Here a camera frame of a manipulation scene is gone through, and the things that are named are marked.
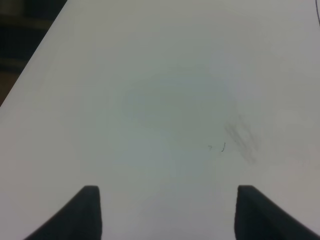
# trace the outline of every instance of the white table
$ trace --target white table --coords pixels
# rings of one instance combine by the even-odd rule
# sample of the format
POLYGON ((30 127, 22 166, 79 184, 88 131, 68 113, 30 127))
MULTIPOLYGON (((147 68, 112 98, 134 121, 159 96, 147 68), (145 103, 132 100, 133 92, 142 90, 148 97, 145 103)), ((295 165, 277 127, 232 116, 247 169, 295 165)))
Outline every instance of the white table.
POLYGON ((69 0, 0 108, 0 239, 84 185, 105 240, 235 239, 242 184, 320 234, 319 63, 312 0, 69 0))

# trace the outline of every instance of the white surface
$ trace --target white surface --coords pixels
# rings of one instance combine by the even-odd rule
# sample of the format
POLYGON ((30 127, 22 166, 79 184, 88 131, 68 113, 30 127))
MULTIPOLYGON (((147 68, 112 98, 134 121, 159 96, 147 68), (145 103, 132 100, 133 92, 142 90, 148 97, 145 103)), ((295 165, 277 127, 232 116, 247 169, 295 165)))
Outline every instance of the white surface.
POLYGON ((242 184, 320 234, 319 62, 312 0, 69 0, 0 108, 0 238, 84 185, 103 239, 234 239, 242 184))

